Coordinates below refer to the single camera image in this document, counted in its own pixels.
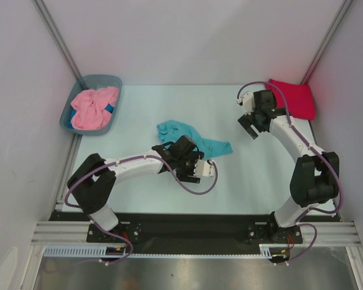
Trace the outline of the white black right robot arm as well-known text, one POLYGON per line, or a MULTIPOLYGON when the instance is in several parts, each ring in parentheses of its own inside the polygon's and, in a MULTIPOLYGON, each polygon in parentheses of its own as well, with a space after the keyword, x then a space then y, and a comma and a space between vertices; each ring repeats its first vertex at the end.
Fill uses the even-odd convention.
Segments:
POLYGON ((290 180, 290 197, 272 212, 263 239, 282 242, 310 211, 335 199, 339 192, 339 157, 311 142, 297 128, 286 107, 277 105, 273 91, 265 89, 237 95, 245 113, 238 122, 256 139, 259 133, 272 134, 292 157, 295 167, 290 180))

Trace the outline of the teal t-shirt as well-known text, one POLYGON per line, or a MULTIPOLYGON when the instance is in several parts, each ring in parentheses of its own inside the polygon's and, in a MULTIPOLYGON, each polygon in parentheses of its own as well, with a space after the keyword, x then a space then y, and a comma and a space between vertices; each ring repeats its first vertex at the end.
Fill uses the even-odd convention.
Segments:
POLYGON ((233 152, 229 142, 203 138, 193 126, 186 123, 168 120, 159 123, 156 128, 157 136, 161 143, 175 143, 181 136, 186 135, 196 143, 199 151, 202 151, 204 157, 208 159, 228 155, 233 152))

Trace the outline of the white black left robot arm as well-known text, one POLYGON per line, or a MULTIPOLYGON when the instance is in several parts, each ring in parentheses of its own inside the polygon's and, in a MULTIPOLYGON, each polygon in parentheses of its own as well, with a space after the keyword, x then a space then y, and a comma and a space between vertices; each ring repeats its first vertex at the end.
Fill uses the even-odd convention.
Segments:
POLYGON ((151 150, 122 159, 106 160, 98 153, 86 158, 67 182, 65 204, 77 207, 100 226, 108 241, 117 240, 122 227, 107 204, 113 187, 123 181, 143 175, 169 172, 178 182, 198 183, 202 176, 212 176, 212 164, 186 135, 176 142, 153 146, 151 150))

